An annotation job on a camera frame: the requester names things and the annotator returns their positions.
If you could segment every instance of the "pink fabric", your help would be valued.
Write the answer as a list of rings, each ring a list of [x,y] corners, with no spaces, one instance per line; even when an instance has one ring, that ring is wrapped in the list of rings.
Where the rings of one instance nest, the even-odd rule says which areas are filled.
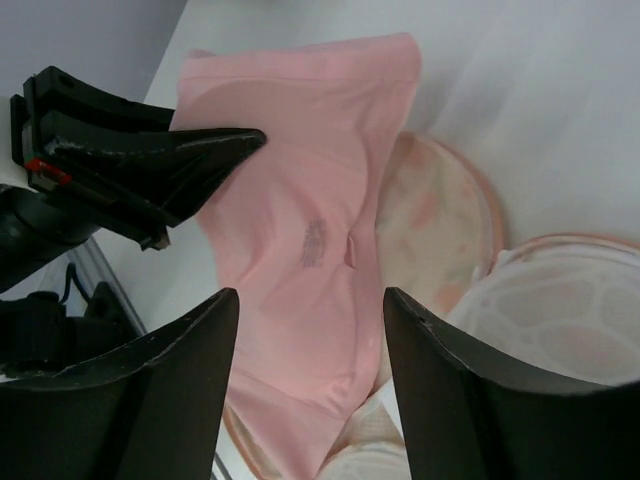
[[[375,216],[411,106],[407,34],[187,60],[173,128],[253,127],[268,144],[198,214],[240,295],[227,401],[290,480],[315,478],[379,366]]]

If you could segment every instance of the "red marking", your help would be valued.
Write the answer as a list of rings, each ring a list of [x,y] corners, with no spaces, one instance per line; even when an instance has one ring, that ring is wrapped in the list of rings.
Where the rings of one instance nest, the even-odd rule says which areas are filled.
[[[47,178],[56,182],[58,185],[64,186],[71,183],[71,179],[72,179],[71,175],[63,172],[62,170],[60,170],[57,167],[54,167],[53,165],[49,165],[47,162],[37,157],[33,157],[31,160],[29,160],[25,164],[24,168],[34,173],[39,173],[41,175],[44,175]]]

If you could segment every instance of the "black cable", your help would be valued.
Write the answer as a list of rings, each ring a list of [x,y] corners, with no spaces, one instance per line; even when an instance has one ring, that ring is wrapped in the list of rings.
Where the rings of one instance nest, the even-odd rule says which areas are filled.
[[[218,466],[218,470],[220,470],[220,473],[222,474],[225,480],[233,480],[233,478],[231,477],[231,474],[229,473],[229,470],[227,470],[226,465],[224,464],[224,462],[222,461],[222,459],[220,458],[217,452],[214,453],[213,455],[213,461]]]
[[[78,271],[76,270],[75,263],[69,263],[67,265],[67,271],[65,272],[64,277],[65,277],[64,278],[64,293],[62,294],[62,298],[60,299],[60,303],[65,303],[67,300],[69,300],[69,294],[71,293],[71,282],[72,281],[73,281],[73,284],[75,285],[75,287],[78,289],[78,292],[80,292],[80,295],[82,296],[84,301],[89,303],[89,301],[91,300],[91,297],[89,296],[87,291],[84,289],[84,287],[82,286],[82,283],[80,282],[80,279],[78,278]]]

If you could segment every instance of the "clothing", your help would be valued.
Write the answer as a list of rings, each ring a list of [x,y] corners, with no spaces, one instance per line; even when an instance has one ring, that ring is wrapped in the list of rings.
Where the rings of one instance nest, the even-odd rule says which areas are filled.
[[[640,248],[556,234],[500,254],[447,321],[526,363],[602,385],[640,378]]]
[[[384,287],[401,287],[446,318],[474,281],[488,274],[504,243],[502,231],[495,195],[468,160],[415,133],[398,135],[383,176],[376,219]],[[404,446],[389,352],[386,339],[381,340],[372,390],[376,394],[349,418],[330,457],[353,445]],[[281,480],[228,405],[223,419],[256,478]]]
[[[228,404],[285,479],[315,478],[378,372],[378,192],[419,77],[406,34],[183,69],[173,128],[268,137],[197,218],[240,295]]]

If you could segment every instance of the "white surface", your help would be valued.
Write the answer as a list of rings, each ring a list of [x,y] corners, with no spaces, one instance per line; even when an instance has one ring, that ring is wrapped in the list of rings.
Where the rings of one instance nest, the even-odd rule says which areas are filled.
[[[404,438],[404,431],[402,430],[402,422],[400,421],[400,409],[398,408],[398,399],[396,398],[396,390],[393,384],[393,378],[388,380],[380,390],[378,390],[375,394],[380,403],[384,405],[384,408],[387,410],[389,417],[391,417],[391,421],[398,429],[402,438]]]
[[[0,95],[0,185],[32,190],[27,172],[11,156],[11,109],[9,97]]]
[[[638,24],[640,3],[606,0],[189,0],[147,101],[175,106],[191,48],[228,53],[409,31],[424,57],[410,127],[487,174],[513,240],[567,230],[640,240]],[[171,238],[164,252],[140,253],[98,235],[150,328],[218,287],[197,225]]]

